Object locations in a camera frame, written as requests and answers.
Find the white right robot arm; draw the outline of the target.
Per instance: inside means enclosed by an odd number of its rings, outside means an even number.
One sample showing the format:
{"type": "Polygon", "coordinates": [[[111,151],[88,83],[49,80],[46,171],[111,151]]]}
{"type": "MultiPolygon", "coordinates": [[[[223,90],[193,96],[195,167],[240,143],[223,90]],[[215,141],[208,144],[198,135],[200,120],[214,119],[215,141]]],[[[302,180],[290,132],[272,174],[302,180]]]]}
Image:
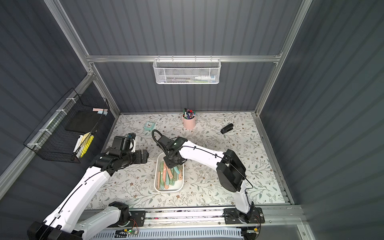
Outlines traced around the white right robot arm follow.
{"type": "Polygon", "coordinates": [[[206,149],[182,137],[171,140],[162,136],[157,146],[165,153],[164,161],[168,168],[192,160],[214,170],[221,186],[233,193],[236,209],[242,214],[251,212],[246,193],[246,168],[234,151],[219,152],[206,149]]]}

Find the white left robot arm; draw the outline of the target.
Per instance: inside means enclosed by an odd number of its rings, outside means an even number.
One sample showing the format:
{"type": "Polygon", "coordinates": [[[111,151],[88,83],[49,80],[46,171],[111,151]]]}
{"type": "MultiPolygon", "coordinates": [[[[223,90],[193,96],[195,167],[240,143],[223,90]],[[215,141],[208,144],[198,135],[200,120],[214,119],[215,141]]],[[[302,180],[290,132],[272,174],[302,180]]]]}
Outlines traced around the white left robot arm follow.
{"type": "Polygon", "coordinates": [[[132,164],[145,164],[147,150],[109,151],[97,155],[86,173],[62,203],[42,222],[34,222],[27,230],[30,240],[89,240],[111,225],[134,228],[142,226],[144,212],[131,214],[129,206],[112,202],[98,214],[79,219],[98,190],[111,176],[132,164]]]}

